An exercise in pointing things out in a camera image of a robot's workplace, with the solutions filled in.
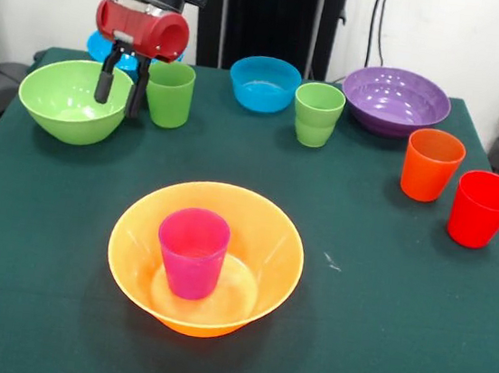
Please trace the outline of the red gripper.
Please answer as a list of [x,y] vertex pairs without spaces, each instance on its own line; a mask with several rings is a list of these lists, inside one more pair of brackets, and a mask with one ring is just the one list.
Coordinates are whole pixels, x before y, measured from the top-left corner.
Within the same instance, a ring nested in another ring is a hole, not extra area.
[[113,0],[99,3],[96,23],[104,38],[116,41],[111,53],[102,62],[94,92],[96,102],[105,104],[108,100],[114,79],[113,70],[123,55],[120,42],[130,45],[139,56],[145,56],[137,58],[137,82],[130,88],[125,108],[127,118],[137,118],[150,80],[150,59],[168,62],[178,59],[190,39],[188,23],[179,13],[165,11],[159,15],[150,14],[127,8]]

